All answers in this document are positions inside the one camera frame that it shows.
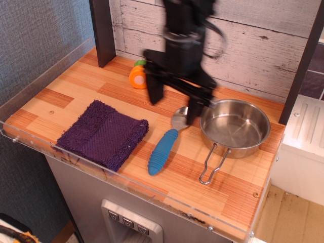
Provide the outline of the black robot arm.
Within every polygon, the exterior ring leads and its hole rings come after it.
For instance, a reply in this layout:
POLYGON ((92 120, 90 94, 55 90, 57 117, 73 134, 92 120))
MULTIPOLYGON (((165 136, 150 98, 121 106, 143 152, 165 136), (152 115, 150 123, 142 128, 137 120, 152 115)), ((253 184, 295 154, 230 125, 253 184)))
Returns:
POLYGON ((213 1, 164 1, 165 51, 145 50, 144 72, 149 99, 156 104, 170 86, 189 97, 187 124, 210 105, 216 82, 203 70, 201 61, 206 37, 206 18, 213 13, 213 1))

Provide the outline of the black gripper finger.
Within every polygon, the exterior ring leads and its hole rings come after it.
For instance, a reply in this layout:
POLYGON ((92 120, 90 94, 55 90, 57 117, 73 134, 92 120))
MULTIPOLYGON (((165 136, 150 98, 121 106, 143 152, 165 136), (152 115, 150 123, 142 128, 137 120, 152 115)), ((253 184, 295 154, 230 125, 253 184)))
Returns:
POLYGON ((147 90, 149 100, 152 104, 156 104, 164 97, 164 83, 162 78, 157 75, 147 75, 147 90))
POLYGON ((202 110, 205 106, 205 101, 203 98, 190 97, 188 102, 187 111, 187 124, 192 125, 197 117, 200 117, 202 110))

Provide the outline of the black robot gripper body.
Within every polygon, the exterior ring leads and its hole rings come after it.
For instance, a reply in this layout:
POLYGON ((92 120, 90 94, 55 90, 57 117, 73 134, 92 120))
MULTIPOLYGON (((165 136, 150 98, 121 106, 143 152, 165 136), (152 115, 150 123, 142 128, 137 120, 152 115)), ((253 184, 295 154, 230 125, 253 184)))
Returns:
POLYGON ((148 74, 157 75, 162 78, 164 85, 171 86, 189 97, 211 101, 216 82, 200 65, 205 36, 205 30, 189 35, 177 35, 165 30, 165 51, 147 49, 143 52, 146 58, 146 82, 148 74))

